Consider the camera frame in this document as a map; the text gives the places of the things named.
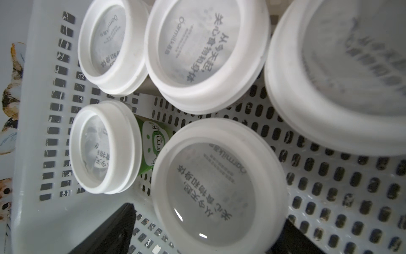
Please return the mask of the yogurt cup front row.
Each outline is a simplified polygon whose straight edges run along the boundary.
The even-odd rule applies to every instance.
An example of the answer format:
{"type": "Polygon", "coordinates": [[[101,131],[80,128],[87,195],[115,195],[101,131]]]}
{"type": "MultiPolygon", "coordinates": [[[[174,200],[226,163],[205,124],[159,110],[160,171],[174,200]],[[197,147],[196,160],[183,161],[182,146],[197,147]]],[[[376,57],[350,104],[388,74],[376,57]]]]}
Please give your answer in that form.
{"type": "Polygon", "coordinates": [[[306,138],[357,155],[405,154],[405,1],[293,1],[264,75],[270,101],[306,138]]]}
{"type": "Polygon", "coordinates": [[[146,67],[176,108],[213,113],[249,90],[270,39],[266,1],[156,1],[145,32],[146,67]]]}
{"type": "Polygon", "coordinates": [[[75,116],[70,132],[74,176],[92,194],[124,192],[154,167],[172,136],[169,127],[134,114],[126,103],[88,105],[75,116]]]}

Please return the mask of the yogurt cup row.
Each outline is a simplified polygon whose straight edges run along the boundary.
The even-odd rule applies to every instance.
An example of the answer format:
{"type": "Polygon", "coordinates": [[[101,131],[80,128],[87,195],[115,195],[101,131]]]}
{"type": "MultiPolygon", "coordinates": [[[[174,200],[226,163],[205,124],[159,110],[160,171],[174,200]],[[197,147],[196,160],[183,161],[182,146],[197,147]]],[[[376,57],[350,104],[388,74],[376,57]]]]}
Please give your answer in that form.
{"type": "Polygon", "coordinates": [[[183,254],[264,254],[289,206],[273,149],[230,119],[177,131],[157,158],[151,187],[156,216],[183,254]]]}
{"type": "Polygon", "coordinates": [[[176,108],[213,113],[249,90],[270,39],[266,1],[156,1],[145,32],[146,67],[176,108]]]}
{"type": "Polygon", "coordinates": [[[74,176],[92,194],[124,192],[154,167],[172,136],[169,127],[134,114],[126,103],[88,105],[75,116],[70,132],[74,176]]]}
{"type": "Polygon", "coordinates": [[[78,38],[86,79],[112,96],[135,92],[148,76],[144,38],[151,5],[145,1],[92,1],[78,38]]]}
{"type": "Polygon", "coordinates": [[[405,154],[405,1],[293,1],[264,75],[270,101],[306,138],[357,155],[405,154]]]}

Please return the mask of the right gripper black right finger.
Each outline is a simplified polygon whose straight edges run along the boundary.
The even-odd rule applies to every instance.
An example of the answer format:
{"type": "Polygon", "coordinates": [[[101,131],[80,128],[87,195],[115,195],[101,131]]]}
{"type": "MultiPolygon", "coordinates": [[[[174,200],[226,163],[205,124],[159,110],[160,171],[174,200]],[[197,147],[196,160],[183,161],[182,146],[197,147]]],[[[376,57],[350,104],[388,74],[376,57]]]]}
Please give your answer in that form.
{"type": "Polygon", "coordinates": [[[271,247],[272,254],[324,254],[292,222],[286,219],[282,232],[271,247]]]}

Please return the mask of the yogurt cup back row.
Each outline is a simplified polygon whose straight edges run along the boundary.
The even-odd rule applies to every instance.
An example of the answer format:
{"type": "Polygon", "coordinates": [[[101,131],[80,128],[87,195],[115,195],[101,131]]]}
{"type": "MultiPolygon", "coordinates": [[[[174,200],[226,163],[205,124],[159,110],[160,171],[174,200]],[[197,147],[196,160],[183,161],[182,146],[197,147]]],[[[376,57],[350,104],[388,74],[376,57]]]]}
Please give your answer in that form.
{"type": "Polygon", "coordinates": [[[273,149],[230,119],[177,131],[157,158],[151,187],[156,216],[183,254],[264,254],[289,206],[273,149]]]}
{"type": "Polygon", "coordinates": [[[144,38],[151,5],[145,1],[92,1],[78,38],[86,79],[112,96],[135,92],[148,76],[144,38]]]}

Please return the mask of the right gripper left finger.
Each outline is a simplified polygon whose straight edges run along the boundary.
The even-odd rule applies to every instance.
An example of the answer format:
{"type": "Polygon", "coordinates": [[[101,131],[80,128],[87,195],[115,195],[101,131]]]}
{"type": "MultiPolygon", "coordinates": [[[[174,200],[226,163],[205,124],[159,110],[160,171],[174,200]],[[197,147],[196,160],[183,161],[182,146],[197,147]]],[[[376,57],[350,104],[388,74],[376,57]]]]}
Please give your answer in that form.
{"type": "Polygon", "coordinates": [[[71,253],[127,254],[135,220],[134,205],[131,203],[123,204],[71,253]]]}

